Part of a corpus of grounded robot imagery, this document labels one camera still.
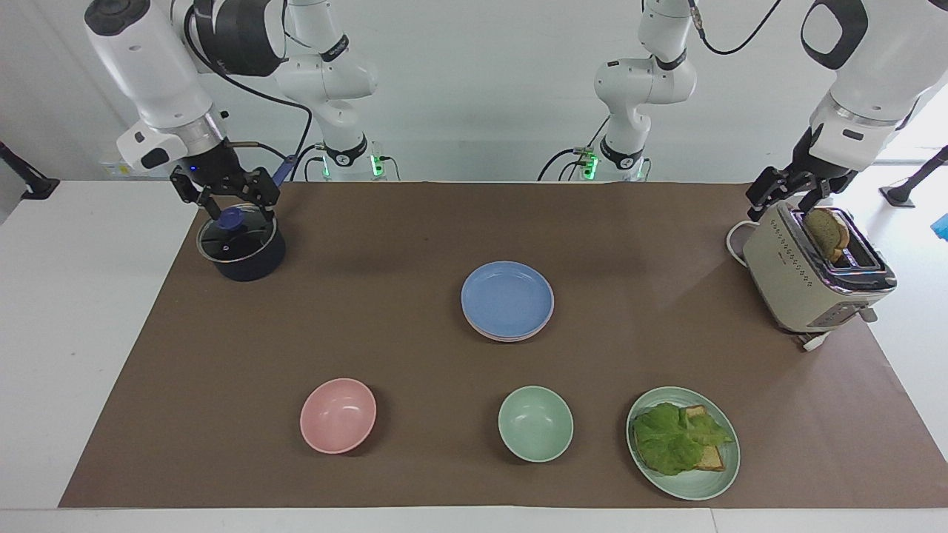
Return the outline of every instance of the plate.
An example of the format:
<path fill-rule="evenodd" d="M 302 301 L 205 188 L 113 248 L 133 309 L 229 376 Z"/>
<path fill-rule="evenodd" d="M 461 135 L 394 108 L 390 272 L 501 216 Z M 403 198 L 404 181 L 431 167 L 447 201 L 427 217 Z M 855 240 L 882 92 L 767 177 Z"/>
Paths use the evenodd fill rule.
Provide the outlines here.
<path fill-rule="evenodd" d="M 524 340 L 553 316 L 553 288 L 527 265 L 488 263 L 467 276 L 461 308 L 479 333 L 500 341 Z"/>
<path fill-rule="evenodd" d="M 544 322 L 543 325 L 541 325 L 537 330 L 535 330 L 534 332 L 532 332 L 532 333 L 530 333 L 530 334 L 524 335 L 523 337 L 504 338 L 504 337 L 494 337 L 493 335 L 487 333 L 486 331 L 483 331 L 483 330 L 482 330 L 481 328 L 479 328 L 474 322 L 472 322 L 471 319 L 467 317 L 467 315 L 465 315 L 465 319 L 467 320 L 467 323 L 469 323 L 470 326 L 471 326 L 472 328 L 474 328 L 475 331 L 477 331 L 477 332 L 480 333 L 481 335 L 487 337 L 488 339 L 495 340 L 495 341 L 497 341 L 497 342 L 520 342 L 521 340 L 530 339 L 530 338 L 532 338 L 533 336 L 535 336 L 537 333 L 539 333 L 540 331 L 542 331 L 543 328 L 546 327 L 546 324 L 550 321 L 550 317 L 548 317 L 547 320 L 546 320 L 546 322 Z"/>
<path fill-rule="evenodd" d="M 734 442 L 724 443 L 718 446 L 720 458 L 724 461 L 724 472 L 706 472 L 699 470 L 690 470 L 678 475 L 668 476 L 646 466 L 639 456 L 639 452 L 632 440 L 631 424 L 639 414 L 645 413 L 660 403 L 670 403 L 678 407 L 689 407 L 692 405 L 703 405 L 707 408 L 708 414 L 715 419 L 715 422 L 723 427 Z M 629 453 L 635 461 L 635 466 L 642 471 L 642 474 L 656 487 L 664 492 L 671 494 L 682 500 L 701 501 L 710 500 L 720 496 L 738 477 L 740 469 L 740 444 L 738 435 L 734 432 L 734 426 L 727 419 L 724 412 L 718 408 L 711 400 L 688 389 L 681 387 L 660 387 L 652 389 L 635 400 L 629 410 L 629 417 L 626 418 L 626 442 L 629 444 Z"/>

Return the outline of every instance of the blue plate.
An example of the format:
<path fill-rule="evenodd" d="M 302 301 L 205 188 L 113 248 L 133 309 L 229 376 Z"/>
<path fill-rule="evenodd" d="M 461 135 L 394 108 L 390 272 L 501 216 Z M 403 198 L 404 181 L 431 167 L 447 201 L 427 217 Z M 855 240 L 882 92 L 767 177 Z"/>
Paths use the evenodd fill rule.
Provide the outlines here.
<path fill-rule="evenodd" d="M 461 308 L 475 329 L 502 340 L 536 334 L 553 314 L 553 289 L 536 270 L 498 261 L 467 276 Z"/>

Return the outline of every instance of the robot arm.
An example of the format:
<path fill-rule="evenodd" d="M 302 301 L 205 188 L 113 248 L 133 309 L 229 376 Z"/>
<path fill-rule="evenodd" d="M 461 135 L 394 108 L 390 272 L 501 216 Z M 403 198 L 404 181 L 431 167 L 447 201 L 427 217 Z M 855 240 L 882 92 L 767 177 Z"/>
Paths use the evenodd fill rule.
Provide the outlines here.
<path fill-rule="evenodd" d="M 651 57 L 611 61 L 599 68 L 596 95 L 611 114 L 609 130 L 597 149 L 603 163 L 599 173 L 634 179 L 651 129 L 651 119 L 639 112 L 639 105 L 677 103 L 694 92 L 697 74 L 685 48 L 690 26 L 688 0 L 648 0 L 639 41 Z"/>
<path fill-rule="evenodd" d="M 791 164 L 767 168 L 747 191 L 752 220 L 801 191 L 810 191 L 800 203 L 809 211 L 875 160 L 921 94 L 948 70 L 948 2 L 817 0 L 801 39 L 815 61 L 836 71 L 836 82 Z"/>
<path fill-rule="evenodd" d="M 119 151 L 133 167 L 179 162 L 172 183 L 181 198 L 207 208 L 214 218 L 219 214 L 212 199 L 216 194 L 238 196 L 271 214 L 279 188 L 266 170 L 241 168 L 222 118 L 197 81 L 199 72 L 209 70 L 196 52 L 225 74 L 276 74 L 289 98 L 314 111 L 332 157 L 327 165 L 341 174 L 377 174 L 358 115 L 341 101 L 373 94 L 374 66 L 349 48 L 327 0 L 161 3 L 94 0 L 85 13 L 93 48 L 141 118 L 118 139 Z M 286 15 L 299 40 L 318 55 L 284 57 Z M 281 170 L 294 164 L 288 161 Z"/>
<path fill-rule="evenodd" d="M 193 6 L 193 17 L 189 9 Z M 347 100 L 371 96 L 375 65 L 350 48 L 328 0 L 174 0 L 173 25 L 188 28 L 199 53 L 228 74 L 273 75 L 287 98 L 314 113 L 332 175 L 375 177 L 370 143 Z M 284 58 L 284 27 L 312 53 Z M 197 61 L 199 70 L 202 62 Z"/>
<path fill-rule="evenodd" d="M 178 161 L 172 183 L 181 198 L 215 219 L 214 194 L 238 196 L 272 217 L 280 190 L 266 170 L 241 168 L 167 15 L 149 0 L 94 0 L 85 23 L 92 47 L 140 116 L 118 139 L 122 156 L 139 169 Z"/>
<path fill-rule="evenodd" d="M 290 57 L 276 71 L 277 84 L 289 98 L 313 110 L 330 175 L 350 179 L 377 175 L 370 144 L 347 100 L 371 96 L 378 87 L 375 65 L 349 48 L 327 0 L 289 0 L 296 39 L 317 55 Z"/>

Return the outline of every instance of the white table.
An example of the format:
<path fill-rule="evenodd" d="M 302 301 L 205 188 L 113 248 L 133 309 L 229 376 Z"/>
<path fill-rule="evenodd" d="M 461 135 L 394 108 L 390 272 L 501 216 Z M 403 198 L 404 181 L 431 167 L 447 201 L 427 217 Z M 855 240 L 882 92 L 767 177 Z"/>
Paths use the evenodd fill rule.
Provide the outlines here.
<path fill-rule="evenodd" d="M 913 211 L 876 192 L 913 171 L 874 168 L 835 203 L 900 279 L 872 330 L 948 455 L 948 243 L 929 229 L 948 180 Z M 948 509 L 55 510 L 193 215 L 167 183 L 65 182 L 0 226 L 0 531 L 948 531 Z"/>

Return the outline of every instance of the green plate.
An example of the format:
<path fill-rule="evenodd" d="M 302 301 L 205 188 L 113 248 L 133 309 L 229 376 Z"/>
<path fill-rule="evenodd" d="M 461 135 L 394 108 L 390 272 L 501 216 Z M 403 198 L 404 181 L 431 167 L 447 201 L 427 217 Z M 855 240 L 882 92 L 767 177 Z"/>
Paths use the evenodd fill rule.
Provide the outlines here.
<path fill-rule="evenodd" d="M 632 421 L 639 414 L 643 414 L 656 405 L 666 402 L 678 407 L 703 405 L 707 408 L 708 414 L 731 435 L 734 442 L 724 443 L 718 447 L 720 458 L 724 461 L 724 467 L 726 468 L 724 472 L 691 470 L 668 476 L 646 466 L 632 439 Z M 629 453 L 632 454 L 635 465 L 646 478 L 654 486 L 676 498 L 691 501 L 710 500 L 720 496 L 738 477 L 740 445 L 738 444 L 738 435 L 734 432 L 734 426 L 731 425 L 731 421 L 727 419 L 727 416 L 717 405 L 694 391 L 681 387 L 659 387 L 643 394 L 635 400 L 632 409 L 629 410 L 629 418 L 626 419 L 626 442 L 629 444 Z"/>

